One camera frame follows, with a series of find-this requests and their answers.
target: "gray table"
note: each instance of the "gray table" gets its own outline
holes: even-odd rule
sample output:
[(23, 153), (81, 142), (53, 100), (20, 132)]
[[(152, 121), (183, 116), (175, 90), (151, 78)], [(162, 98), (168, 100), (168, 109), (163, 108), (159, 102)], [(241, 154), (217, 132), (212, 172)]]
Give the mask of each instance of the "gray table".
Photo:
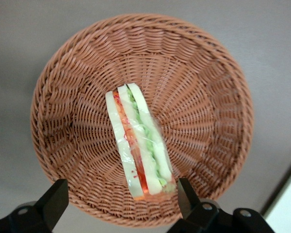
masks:
[[(70, 36), (123, 13), (179, 17), (214, 35), (239, 62), (255, 108), (250, 155), (223, 209), (260, 210), (291, 165), (291, 0), (0, 0), (0, 218), (49, 188), (35, 157), (30, 105), (39, 74)], [(164, 232), (168, 227), (138, 230)], [(135, 232), (69, 206), (57, 233)]]

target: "sandwich half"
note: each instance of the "sandwich half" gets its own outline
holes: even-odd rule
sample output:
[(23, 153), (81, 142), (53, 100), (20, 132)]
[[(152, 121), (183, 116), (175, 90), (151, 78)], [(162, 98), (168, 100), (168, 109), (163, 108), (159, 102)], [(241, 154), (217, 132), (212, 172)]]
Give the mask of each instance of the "sandwich half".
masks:
[(129, 191), (136, 200), (168, 197), (176, 190), (163, 138), (134, 84), (106, 93), (112, 123)]

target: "screw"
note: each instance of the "screw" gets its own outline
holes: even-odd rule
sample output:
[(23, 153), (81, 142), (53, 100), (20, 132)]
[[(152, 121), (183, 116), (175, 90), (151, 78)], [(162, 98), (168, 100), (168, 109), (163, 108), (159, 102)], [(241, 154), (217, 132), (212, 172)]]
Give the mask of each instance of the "screw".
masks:
[(208, 204), (208, 203), (204, 203), (204, 204), (203, 204), (203, 208), (204, 208), (205, 210), (212, 210), (212, 206), (211, 206), (210, 204)]
[(27, 208), (21, 209), (20, 211), (18, 211), (18, 215), (23, 215), (23, 214), (27, 213), (27, 211), (28, 211)]
[(244, 216), (244, 217), (251, 217), (250, 212), (247, 211), (247, 210), (241, 210), (240, 213), (241, 213), (241, 215)]

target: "wicker basket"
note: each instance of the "wicker basket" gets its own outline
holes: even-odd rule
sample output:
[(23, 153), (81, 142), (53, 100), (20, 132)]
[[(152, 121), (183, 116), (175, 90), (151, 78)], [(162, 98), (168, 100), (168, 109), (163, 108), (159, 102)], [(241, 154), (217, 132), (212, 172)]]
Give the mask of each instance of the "wicker basket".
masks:
[(67, 178), (70, 202), (86, 213), (130, 227), (171, 224), (180, 217), (176, 195), (134, 201), (127, 188), (104, 95), (132, 82), (161, 126), (175, 177), (187, 177), (201, 198), (222, 195), (251, 144), (249, 90), (217, 40), (172, 17), (121, 15), (70, 38), (34, 91), (34, 149), (47, 177)]

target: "tomato slice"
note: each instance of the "tomato slice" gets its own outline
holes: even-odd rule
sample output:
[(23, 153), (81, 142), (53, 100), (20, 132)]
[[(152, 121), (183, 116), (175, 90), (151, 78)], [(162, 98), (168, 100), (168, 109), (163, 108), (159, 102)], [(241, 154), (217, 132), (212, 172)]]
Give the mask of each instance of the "tomato slice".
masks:
[(132, 154), (134, 161), (135, 161), (137, 175), (134, 176), (134, 178), (139, 177), (142, 191), (146, 195), (146, 194), (148, 194), (149, 190), (148, 190), (147, 183), (146, 183), (145, 170), (144, 170), (144, 166), (142, 164), (141, 153), (140, 153), (140, 149), (138, 147), (136, 135), (135, 135), (134, 131), (132, 130), (131, 124), (129, 123), (129, 119), (127, 118), (127, 116), (125, 114), (122, 102), (120, 100), (120, 96), (119, 96), (117, 91), (113, 91), (113, 98), (115, 100), (116, 109), (119, 113), (119, 116), (121, 118), (121, 122), (122, 122), (122, 125), (124, 128), (124, 132), (125, 132), (124, 138), (128, 141), (131, 154)]

